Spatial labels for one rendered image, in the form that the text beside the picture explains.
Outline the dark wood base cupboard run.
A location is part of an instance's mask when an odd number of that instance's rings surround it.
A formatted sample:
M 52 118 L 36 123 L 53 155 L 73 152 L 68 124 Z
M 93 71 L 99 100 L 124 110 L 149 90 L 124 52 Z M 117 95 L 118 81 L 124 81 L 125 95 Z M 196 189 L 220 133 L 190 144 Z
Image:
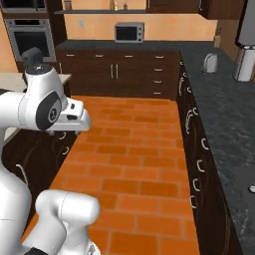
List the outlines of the dark wood base cupboard run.
M 70 74 L 77 96 L 176 100 L 177 51 L 58 50 L 60 70 Z

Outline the dark wood wall cupboards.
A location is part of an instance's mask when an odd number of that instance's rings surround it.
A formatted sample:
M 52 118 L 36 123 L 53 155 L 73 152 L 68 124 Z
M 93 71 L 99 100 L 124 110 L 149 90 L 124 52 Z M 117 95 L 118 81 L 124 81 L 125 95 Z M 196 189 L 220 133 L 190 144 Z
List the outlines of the dark wood wall cupboards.
M 245 0 L 146 0 L 147 13 L 199 14 L 209 20 L 238 20 Z

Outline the tan knife block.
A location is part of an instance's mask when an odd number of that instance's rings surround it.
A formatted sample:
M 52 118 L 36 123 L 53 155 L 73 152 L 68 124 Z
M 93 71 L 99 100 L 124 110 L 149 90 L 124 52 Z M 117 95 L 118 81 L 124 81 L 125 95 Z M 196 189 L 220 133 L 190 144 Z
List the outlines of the tan knife block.
M 221 31 L 222 31 L 221 27 L 218 27 L 215 31 L 215 36 L 214 36 L 214 41 L 213 41 L 214 48 L 220 47 Z

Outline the white electric kettle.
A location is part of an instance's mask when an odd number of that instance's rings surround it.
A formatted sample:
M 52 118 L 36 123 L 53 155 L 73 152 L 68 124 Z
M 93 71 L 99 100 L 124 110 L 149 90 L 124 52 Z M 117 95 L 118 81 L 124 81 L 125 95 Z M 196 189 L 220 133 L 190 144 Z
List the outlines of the white electric kettle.
M 216 54 L 207 54 L 203 61 L 202 72 L 207 74 L 214 74 L 217 71 L 218 56 Z

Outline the silver wall oven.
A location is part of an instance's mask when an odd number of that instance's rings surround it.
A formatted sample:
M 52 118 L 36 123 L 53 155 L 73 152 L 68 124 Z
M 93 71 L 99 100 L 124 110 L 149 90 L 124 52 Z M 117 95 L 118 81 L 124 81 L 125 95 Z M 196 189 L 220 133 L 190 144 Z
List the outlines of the silver wall oven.
M 48 19 L 6 19 L 5 25 L 17 61 L 22 54 L 37 47 L 45 62 L 55 62 L 54 42 Z

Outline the dark grey stand mixer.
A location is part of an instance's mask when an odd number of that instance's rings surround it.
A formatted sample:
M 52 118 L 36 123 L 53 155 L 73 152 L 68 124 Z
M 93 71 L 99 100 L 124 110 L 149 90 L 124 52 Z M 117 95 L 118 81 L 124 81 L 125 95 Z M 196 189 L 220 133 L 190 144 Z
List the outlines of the dark grey stand mixer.
M 43 55 L 39 48 L 33 47 L 22 54 L 25 66 L 35 65 L 43 62 Z

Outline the dark wood long cupboard run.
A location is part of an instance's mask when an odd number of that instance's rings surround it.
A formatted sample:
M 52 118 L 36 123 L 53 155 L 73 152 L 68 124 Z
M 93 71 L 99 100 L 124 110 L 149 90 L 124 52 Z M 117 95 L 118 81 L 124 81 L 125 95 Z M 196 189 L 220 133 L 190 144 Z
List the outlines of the dark wood long cupboard run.
M 183 60 L 177 105 L 200 255 L 243 255 Z

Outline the silver built-in microwave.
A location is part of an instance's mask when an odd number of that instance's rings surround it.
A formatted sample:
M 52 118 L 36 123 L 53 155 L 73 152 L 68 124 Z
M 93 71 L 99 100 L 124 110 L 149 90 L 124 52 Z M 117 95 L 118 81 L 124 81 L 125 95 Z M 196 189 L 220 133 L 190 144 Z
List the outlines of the silver built-in microwave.
M 4 13 L 46 12 L 45 0 L 0 0 Z

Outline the dark wall shelf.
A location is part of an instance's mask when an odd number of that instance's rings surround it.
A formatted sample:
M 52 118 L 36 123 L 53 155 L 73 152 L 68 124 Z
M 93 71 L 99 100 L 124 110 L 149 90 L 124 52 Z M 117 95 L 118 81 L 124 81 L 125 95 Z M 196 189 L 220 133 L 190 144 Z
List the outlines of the dark wall shelf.
M 61 10 L 55 11 L 54 14 L 146 14 L 146 10 Z

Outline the grey extractor hood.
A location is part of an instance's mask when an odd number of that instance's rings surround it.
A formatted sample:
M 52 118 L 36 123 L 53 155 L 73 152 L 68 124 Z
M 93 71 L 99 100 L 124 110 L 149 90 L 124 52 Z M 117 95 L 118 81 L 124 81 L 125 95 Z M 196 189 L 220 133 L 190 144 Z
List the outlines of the grey extractor hood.
M 243 47 L 255 47 L 255 0 L 245 0 L 236 40 Z

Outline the silver cylindrical pot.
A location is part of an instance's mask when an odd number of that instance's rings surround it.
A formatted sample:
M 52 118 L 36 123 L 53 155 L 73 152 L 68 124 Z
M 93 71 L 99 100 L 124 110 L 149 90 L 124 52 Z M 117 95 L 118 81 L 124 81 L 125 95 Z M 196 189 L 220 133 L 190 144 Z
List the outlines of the silver cylindrical pot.
M 233 69 L 233 78 L 238 82 L 249 82 L 255 66 L 255 47 L 245 46 L 238 55 Z

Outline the silver toaster oven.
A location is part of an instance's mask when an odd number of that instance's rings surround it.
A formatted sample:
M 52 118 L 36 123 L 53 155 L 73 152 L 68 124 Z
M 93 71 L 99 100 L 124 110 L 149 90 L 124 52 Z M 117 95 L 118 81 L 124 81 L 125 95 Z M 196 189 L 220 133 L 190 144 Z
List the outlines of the silver toaster oven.
M 115 24 L 117 43 L 142 43 L 144 39 L 143 22 L 118 22 Z

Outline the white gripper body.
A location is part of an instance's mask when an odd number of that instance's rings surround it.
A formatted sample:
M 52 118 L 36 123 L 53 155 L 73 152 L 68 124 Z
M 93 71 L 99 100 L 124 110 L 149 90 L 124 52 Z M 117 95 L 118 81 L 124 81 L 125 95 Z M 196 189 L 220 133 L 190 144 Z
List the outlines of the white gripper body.
M 83 110 L 82 116 L 78 120 L 56 121 L 48 131 L 88 131 L 92 126 L 91 118 L 86 110 Z

